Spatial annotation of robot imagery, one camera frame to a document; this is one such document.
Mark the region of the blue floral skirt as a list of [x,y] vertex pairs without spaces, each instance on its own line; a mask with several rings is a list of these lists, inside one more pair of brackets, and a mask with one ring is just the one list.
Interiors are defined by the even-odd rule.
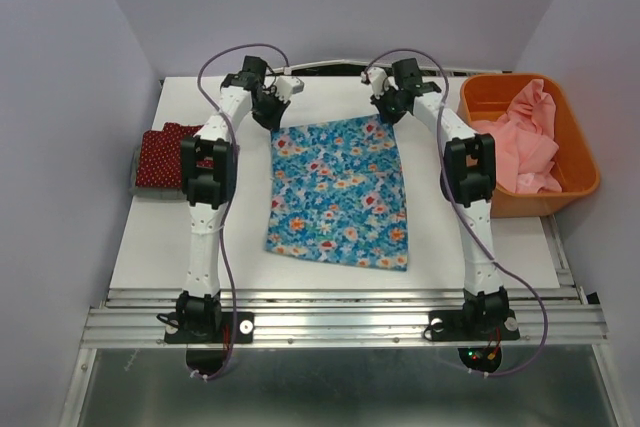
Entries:
[[404,272],[407,202],[394,130],[370,115],[282,128],[271,136],[266,251]]

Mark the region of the red dotted skirt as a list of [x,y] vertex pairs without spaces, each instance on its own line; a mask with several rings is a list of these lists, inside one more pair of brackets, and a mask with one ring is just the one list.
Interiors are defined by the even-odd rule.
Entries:
[[193,137],[200,129],[201,125],[166,122],[161,130],[145,132],[136,184],[181,190],[181,141]]

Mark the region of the grey skirt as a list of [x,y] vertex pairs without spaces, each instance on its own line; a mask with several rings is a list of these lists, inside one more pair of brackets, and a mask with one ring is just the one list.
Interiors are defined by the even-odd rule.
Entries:
[[133,197],[139,197],[154,201],[177,201],[186,200],[186,196],[179,189],[161,187],[140,187],[136,184],[137,171],[140,165],[141,146],[138,145],[132,155],[129,174],[129,193]]

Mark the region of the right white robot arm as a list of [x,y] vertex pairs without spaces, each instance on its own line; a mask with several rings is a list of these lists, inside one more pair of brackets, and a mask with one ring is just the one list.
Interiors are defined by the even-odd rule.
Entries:
[[410,114],[436,138],[441,190],[456,214],[465,262],[464,303],[457,316],[466,334],[482,337],[509,316],[491,227],[495,141],[447,106],[449,86],[425,82],[414,58],[394,62],[391,75],[368,66],[362,82],[371,87],[371,103],[383,121],[395,124]]

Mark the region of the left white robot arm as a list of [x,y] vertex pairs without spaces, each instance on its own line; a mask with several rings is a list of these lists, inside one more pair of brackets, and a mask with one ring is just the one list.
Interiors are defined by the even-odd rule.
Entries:
[[292,76],[277,77],[267,86],[269,70],[262,58],[245,57],[241,69],[223,79],[219,100],[205,91],[200,72],[196,86],[213,113],[180,141],[181,191],[189,205],[191,234],[186,280],[171,323],[202,341],[213,340],[222,331],[218,263],[224,222],[237,185],[236,130],[247,115],[263,128],[276,130],[291,97],[304,89]]

